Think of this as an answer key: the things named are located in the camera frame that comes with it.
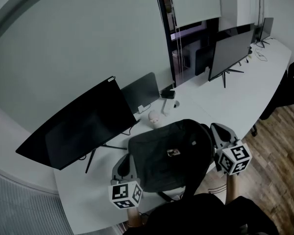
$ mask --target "wooden floor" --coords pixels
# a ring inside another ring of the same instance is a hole
[[[239,175],[240,195],[253,200],[276,224],[280,234],[294,234],[294,105],[281,107],[257,122],[258,136],[244,138],[253,159]],[[211,171],[197,192],[225,184]]]

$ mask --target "black pants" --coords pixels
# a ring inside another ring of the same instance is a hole
[[[274,223],[251,200],[239,197],[225,206],[212,194],[165,204],[154,210],[143,228],[130,234],[240,234],[247,224],[249,233],[278,235]]]

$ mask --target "desk surface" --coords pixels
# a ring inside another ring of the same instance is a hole
[[[180,106],[173,109],[169,117],[161,114],[162,125],[185,118],[208,126],[217,122],[229,126],[243,138],[272,98],[291,57],[291,51],[277,40],[269,42],[270,46],[260,50],[268,61],[260,61],[255,56],[256,47],[252,46],[254,53],[249,64],[242,61],[241,67],[233,67],[245,73],[226,74],[226,89],[221,77],[206,82],[207,72],[177,87],[175,99]],[[130,137],[152,130],[148,113],[150,110],[161,112],[163,105],[164,100],[159,99],[146,112],[135,114],[136,119],[142,121],[133,127]],[[127,147],[130,137],[119,135],[108,145]],[[77,161],[62,171],[54,170],[63,209],[74,234],[100,230],[127,220],[126,212],[116,209],[108,199],[112,168],[125,153],[100,147],[87,174],[90,154],[86,160]],[[170,191],[169,195],[181,191]],[[163,202],[155,193],[144,192],[139,210],[146,212]]]

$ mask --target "white desk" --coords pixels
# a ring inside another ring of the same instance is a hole
[[[233,67],[245,73],[226,75],[226,89],[221,77],[205,83],[207,73],[177,87],[176,100],[181,105],[169,117],[161,115],[163,125],[185,118],[208,126],[217,122],[229,126],[243,138],[269,103],[290,60],[288,48],[276,40],[269,42],[271,45],[261,50],[268,62],[258,60],[253,53],[249,64],[242,61],[242,67]],[[160,112],[163,103],[159,99],[143,114],[135,114],[142,121],[133,127],[131,137],[152,129],[147,115],[153,109]],[[127,147],[129,138],[119,135],[108,145]],[[54,170],[63,209],[74,234],[100,230],[127,220],[126,212],[116,209],[108,200],[112,168],[125,153],[103,147],[97,149],[88,174],[85,170],[90,155],[62,171]],[[171,195],[180,191],[171,191]],[[146,212],[163,202],[155,193],[144,192],[139,209]]]

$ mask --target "person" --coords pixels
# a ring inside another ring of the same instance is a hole
[[[138,209],[128,209],[125,235],[278,235],[275,224],[251,200],[238,194],[238,176],[227,175],[225,205],[213,194],[198,194],[156,208],[143,226]]]

